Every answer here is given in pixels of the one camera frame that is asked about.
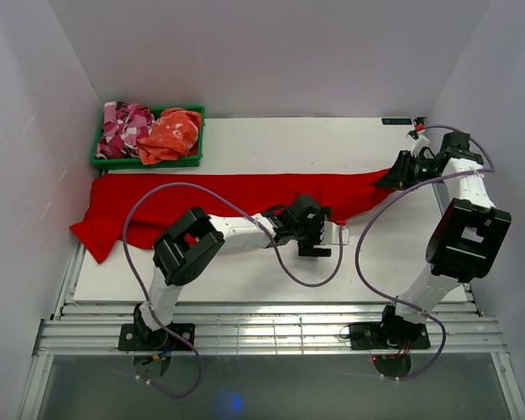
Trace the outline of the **red trousers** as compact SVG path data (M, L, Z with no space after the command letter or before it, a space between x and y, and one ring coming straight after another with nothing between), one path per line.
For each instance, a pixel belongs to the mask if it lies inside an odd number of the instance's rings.
M191 207L231 217L228 200L247 214L289 205L302 194L332 209L333 221L345 221L382 203L392 192L374 183L384 170L362 174L106 174L93 181L82 221L70 229L98 263L116 241L139 249L157 237Z

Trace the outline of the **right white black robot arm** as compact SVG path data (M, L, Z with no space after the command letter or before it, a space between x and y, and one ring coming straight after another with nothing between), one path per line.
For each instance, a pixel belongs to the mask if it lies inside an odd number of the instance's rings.
M383 189L408 191L432 181L444 185L449 203L425 250L426 265L413 284L385 307L377 337L387 347L408 348L426 335L426 315L461 284L485 277L511 225L510 213L489 198L484 176L494 162L473 138L448 129L438 152L429 148L425 127L409 132L414 145L402 150L376 182Z

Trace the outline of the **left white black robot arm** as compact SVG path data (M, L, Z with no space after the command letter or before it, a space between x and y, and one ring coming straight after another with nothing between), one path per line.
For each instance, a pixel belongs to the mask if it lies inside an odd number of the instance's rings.
M172 318L184 286L198 278L222 250L267 249L295 242L300 257L329 257L330 247L346 246L342 226L331 221L332 209L301 195L245 217L222 217L193 207L154 241L149 296L136 307L134 334L143 350L176 344L180 333Z

